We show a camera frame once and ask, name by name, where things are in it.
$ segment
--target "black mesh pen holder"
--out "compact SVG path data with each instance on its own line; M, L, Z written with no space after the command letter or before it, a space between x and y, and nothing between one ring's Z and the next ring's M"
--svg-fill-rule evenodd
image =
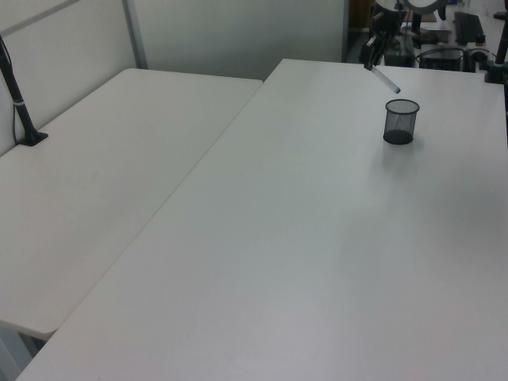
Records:
M413 141L414 122L420 106L409 99L394 99L387 103L386 108L383 139L397 145Z

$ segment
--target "white table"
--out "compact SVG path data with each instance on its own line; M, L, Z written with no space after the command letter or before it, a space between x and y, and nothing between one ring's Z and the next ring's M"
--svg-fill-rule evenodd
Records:
M284 60L19 381L508 379L502 88Z
M127 70L0 159L0 325L47 339L261 82Z

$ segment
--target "marker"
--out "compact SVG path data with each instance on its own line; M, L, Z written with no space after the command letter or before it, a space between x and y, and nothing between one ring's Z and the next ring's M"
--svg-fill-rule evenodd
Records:
M390 79L388 77L386 77L381 71L379 71L377 69L376 66L373 66L372 67L372 70L371 70L379 79L381 79L385 85L387 85L388 87L390 87L390 90L392 90L394 93L398 94L400 93L400 88L394 84L393 82L390 81Z

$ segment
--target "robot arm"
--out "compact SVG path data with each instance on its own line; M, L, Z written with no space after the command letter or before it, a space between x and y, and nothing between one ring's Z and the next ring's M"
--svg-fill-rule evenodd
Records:
M442 20L446 18L448 0L376 0L372 7L372 38L362 46L360 62L368 70L379 63L392 40L402 26L409 10L417 14L428 14L438 10Z

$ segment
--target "black lamp arm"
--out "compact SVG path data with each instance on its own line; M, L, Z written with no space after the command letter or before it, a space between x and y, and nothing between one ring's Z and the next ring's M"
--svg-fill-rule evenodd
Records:
M33 127L32 119L30 118L29 111L26 108L25 100L21 96L19 86L17 85L16 78L14 77L12 64L2 37L0 37L0 70L2 71L3 78L6 81L10 96L13 99L14 107L16 108L17 114L23 124L23 129L25 130L25 138L19 141L19 144L32 147L48 137L48 134L40 133L35 129L35 127Z

